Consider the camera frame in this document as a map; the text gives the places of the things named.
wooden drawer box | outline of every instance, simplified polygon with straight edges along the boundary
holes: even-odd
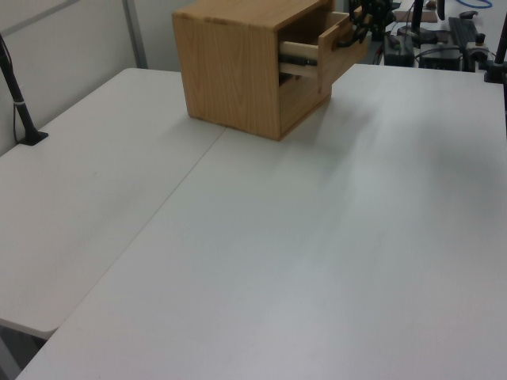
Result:
[[[189,115],[282,139],[366,54],[366,43],[336,48],[352,23],[333,9],[333,0],[199,0],[174,12]]]

black equipment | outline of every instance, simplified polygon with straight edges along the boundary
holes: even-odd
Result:
[[[7,50],[6,43],[3,40],[1,34],[0,34],[0,67],[2,68],[2,73],[4,78],[6,79],[10,94],[13,97],[17,113],[19,113],[21,121],[23,122],[23,126],[25,127],[25,137],[21,139],[19,143],[34,146],[40,141],[44,140],[46,137],[48,137],[48,134],[44,132],[39,132],[33,126],[32,118],[30,117],[29,110],[26,107],[25,99],[23,99],[23,95],[21,94],[21,90],[19,88],[19,85],[17,84],[16,77],[14,76],[13,63],[10,59],[9,51]]]
[[[477,28],[472,20],[450,17],[449,27],[451,28],[452,40],[462,53],[465,52],[469,42],[477,40]]]

drawer front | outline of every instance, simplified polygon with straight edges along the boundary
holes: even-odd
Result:
[[[318,81],[320,89],[330,87],[354,63],[366,56],[367,40],[362,44],[356,42],[351,47],[337,47],[338,42],[349,40],[352,34],[353,24],[347,13],[315,11],[306,15],[303,23],[296,22],[287,32],[280,33],[282,41],[279,43],[280,57],[295,57],[303,61],[299,64],[280,63],[279,71],[313,78]]]

wire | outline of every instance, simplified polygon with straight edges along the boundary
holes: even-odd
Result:
[[[456,0],[459,4],[461,4],[462,6],[467,6],[469,8],[475,8],[477,10],[487,10],[488,8],[491,8],[493,7],[493,3],[490,2],[489,0],[476,0],[477,2],[483,2],[485,5],[484,6],[474,6],[472,4],[467,4],[466,2],[464,2],[463,0]]]
[[[459,47],[442,47],[442,48],[429,49],[429,50],[423,51],[421,54],[416,55],[414,58],[417,59],[417,58],[422,57],[423,55],[437,53],[439,51],[447,51],[447,50],[459,50]]]
[[[400,20],[397,20],[395,22],[395,24],[393,25],[393,27],[391,28],[391,30],[389,31],[390,33],[395,30],[396,28],[396,25],[401,21],[403,20],[405,17],[406,17],[406,20],[407,20],[407,24],[408,24],[408,20],[409,20],[409,15],[410,15],[410,11],[412,10],[412,8],[415,6],[415,2],[412,3],[412,6],[410,6],[409,10],[406,11],[405,15],[400,19]]]
[[[16,135],[16,105],[14,103],[13,103],[13,132],[14,132],[14,141],[16,142],[16,144],[19,144]]]

white wall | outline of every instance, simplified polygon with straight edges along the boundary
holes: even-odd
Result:
[[[123,69],[135,67],[121,0],[80,0],[4,39],[37,128]],[[14,145],[12,106],[0,75],[0,155]],[[17,130],[19,137],[21,125]]]
[[[148,68],[179,71],[171,14],[194,0],[135,0],[135,9],[143,39]],[[345,0],[336,0],[336,9],[344,9]]]

